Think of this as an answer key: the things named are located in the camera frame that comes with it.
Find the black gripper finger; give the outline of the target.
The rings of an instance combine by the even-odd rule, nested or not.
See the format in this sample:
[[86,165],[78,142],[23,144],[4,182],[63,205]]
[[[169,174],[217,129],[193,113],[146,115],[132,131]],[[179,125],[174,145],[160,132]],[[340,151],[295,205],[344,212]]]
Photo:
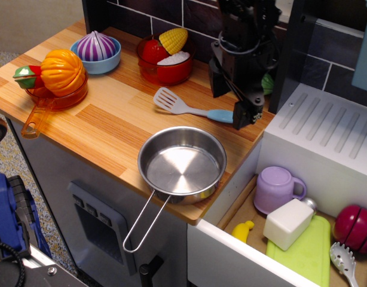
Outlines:
[[231,91],[221,70],[216,66],[209,67],[210,87],[214,98],[221,97]]
[[235,103],[233,110],[233,127],[237,130],[255,124],[261,119],[263,106],[254,105],[250,102],[239,101]]

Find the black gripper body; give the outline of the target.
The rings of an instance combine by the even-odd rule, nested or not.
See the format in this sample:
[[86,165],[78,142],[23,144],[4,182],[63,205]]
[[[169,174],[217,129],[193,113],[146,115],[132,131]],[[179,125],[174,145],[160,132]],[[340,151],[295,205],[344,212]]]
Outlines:
[[276,67],[276,44],[270,40],[260,43],[254,50],[232,51],[221,41],[211,44],[213,56],[210,66],[222,71],[232,92],[240,101],[264,103],[261,80]]

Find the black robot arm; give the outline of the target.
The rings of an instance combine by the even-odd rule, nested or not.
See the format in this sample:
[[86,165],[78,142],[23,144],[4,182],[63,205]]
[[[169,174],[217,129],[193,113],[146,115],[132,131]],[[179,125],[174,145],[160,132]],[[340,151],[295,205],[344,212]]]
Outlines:
[[222,29],[211,44],[209,61],[213,97],[237,96],[228,122],[237,130],[255,124],[263,113],[270,72],[279,64],[274,33],[281,10],[275,1],[218,1]]

